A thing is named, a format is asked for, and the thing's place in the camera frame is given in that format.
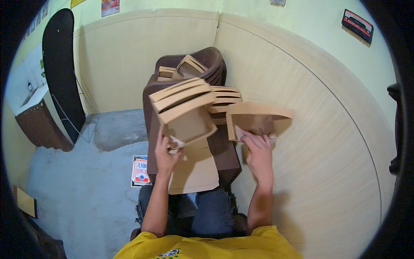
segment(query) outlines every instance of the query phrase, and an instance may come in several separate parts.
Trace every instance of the person's left hand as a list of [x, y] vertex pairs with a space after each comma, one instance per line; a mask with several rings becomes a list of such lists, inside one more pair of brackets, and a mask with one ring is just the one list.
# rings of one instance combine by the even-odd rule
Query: person's left hand
[[163, 135], [162, 128], [160, 127], [155, 146], [155, 158], [158, 167], [158, 176], [166, 176], [169, 179], [171, 173], [173, 172], [174, 166], [183, 153], [183, 149], [180, 148], [176, 154], [170, 154], [167, 148], [168, 142], [169, 137]]

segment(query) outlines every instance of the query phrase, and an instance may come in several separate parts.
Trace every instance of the wood-grain wall panel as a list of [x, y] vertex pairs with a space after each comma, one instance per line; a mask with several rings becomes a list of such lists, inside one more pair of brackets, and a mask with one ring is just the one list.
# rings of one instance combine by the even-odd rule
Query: wood-grain wall panel
[[[313, 71], [241, 26], [222, 15], [214, 43], [227, 64], [226, 85], [239, 89], [244, 101], [295, 110], [273, 150], [274, 224], [305, 258], [355, 258], [381, 220], [380, 185], [365, 136]], [[238, 153], [242, 161], [240, 144]], [[247, 213], [255, 183], [244, 162], [242, 168], [232, 189]]]
[[156, 61], [212, 46], [215, 17], [201, 10], [142, 10], [81, 27], [74, 32], [74, 59], [85, 95], [99, 112], [141, 109]]

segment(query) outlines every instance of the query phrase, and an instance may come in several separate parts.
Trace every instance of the yellow shirt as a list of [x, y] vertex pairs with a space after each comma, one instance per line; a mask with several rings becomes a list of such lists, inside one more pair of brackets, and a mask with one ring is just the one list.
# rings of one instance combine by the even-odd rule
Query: yellow shirt
[[256, 228], [247, 237], [223, 239], [180, 237], [157, 238], [149, 232], [140, 233], [127, 243], [114, 259], [203, 259], [203, 258], [303, 258], [276, 226]]

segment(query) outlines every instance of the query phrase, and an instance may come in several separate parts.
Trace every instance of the concrete floor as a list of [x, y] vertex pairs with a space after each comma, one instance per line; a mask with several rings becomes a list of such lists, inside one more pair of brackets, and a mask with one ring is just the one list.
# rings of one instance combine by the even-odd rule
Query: concrete floor
[[132, 156], [148, 152], [143, 121], [142, 110], [100, 114], [90, 143], [79, 138], [70, 152], [36, 150], [28, 186], [37, 200], [34, 221], [63, 240], [69, 259], [113, 258], [139, 227], [139, 189], [130, 187], [130, 179]]

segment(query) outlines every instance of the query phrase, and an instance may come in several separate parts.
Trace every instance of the person's right hand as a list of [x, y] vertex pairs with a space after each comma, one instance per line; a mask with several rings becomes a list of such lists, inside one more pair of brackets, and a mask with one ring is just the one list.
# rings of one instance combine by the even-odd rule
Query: person's right hand
[[249, 147], [247, 165], [256, 178], [258, 185], [273, 186], [272, 148], [270, 138], [267, 135], [257, 136], [250, 132], [242, 131], [240, 141]]
[[183, 149], [180, 148], [176, 154], [170, 154], [167, 148], [168, 142], [169, 137], [163, 135], [162, 128], [160, 127], [155, 146], [155, 159], [158, 167], [157, 176], [166, 176], [169, 180], [174, 166], [183, 154]]

